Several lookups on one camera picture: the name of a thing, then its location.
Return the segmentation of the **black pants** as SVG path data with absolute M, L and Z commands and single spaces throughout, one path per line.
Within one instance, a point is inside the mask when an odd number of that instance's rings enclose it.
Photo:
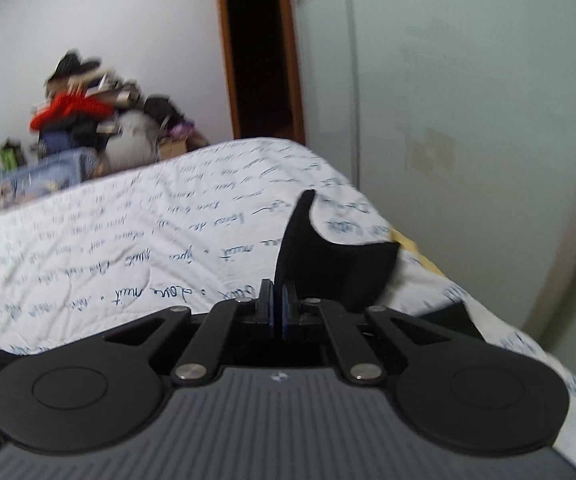
M 422 437 L 395 404 L 410 366 L 368 316 L 393 242 L 288 222 L 273 324 L 253 298 L 174 306 L 0 370 L 0 479 L 483 479 L 485 458 Z M 300 324 L 281 331 L 281 286 Z

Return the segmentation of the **white script-print quilt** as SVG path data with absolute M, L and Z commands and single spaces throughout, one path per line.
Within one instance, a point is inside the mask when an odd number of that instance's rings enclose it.
M 254 297 L 308 188 L 328 240 L 399 238 L 329 162 L 287 140 L 202 148 L 0 212 L 0 351 L 49 350 L 171 304 L 203 313 Z

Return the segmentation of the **blue folded blanket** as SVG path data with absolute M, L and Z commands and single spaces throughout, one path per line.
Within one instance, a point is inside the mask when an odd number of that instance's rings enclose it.
M 80 185 L 92 178 L 98 162 L 92 148 L 75 148 L 0 174 L 0 210 Z

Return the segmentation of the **pile of clothes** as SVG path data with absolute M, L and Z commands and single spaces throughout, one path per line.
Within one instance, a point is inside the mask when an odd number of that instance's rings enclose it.
M 136 81 L 103 67 L 100 58 L 82 58 L 76 50 L 67 51 L 46 79 L 44 89 L 45 101 L 34 108 L 32 118 L 61 93 L 94 96 L 113 106 L 114 113 L 103 120 L 74 115 L 40 131 L 30 131 L 38 137 L 41 156 L 92 148 L 99 157 L 99 174 L 113 174 L 209 145 L 195 122 L 169 96 L 143 96 Z

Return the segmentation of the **red garment on pile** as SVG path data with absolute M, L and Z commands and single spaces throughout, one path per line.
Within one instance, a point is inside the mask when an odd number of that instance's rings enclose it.
M 114 113 L 114 107 L 97 100 L 94 96 L 79 93 L 58 94 L 51 103 L 37 112 L 30 121 L 30 131 L 40 131 L 53 122 L 74 115 L 84 115 L 103 120 Z

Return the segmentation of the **green plastic chair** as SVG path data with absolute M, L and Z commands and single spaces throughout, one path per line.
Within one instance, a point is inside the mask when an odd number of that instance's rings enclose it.
M 7 140 L 0 145 L 0 160 L 2 168 L 12 171 L 27 164 L 22 144 L 15 140 Z

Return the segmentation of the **brown wooden door frame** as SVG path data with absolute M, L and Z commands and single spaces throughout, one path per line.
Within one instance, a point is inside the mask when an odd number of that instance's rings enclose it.
M 291 0 L 217 0 L 233 136 L 305 142 Z

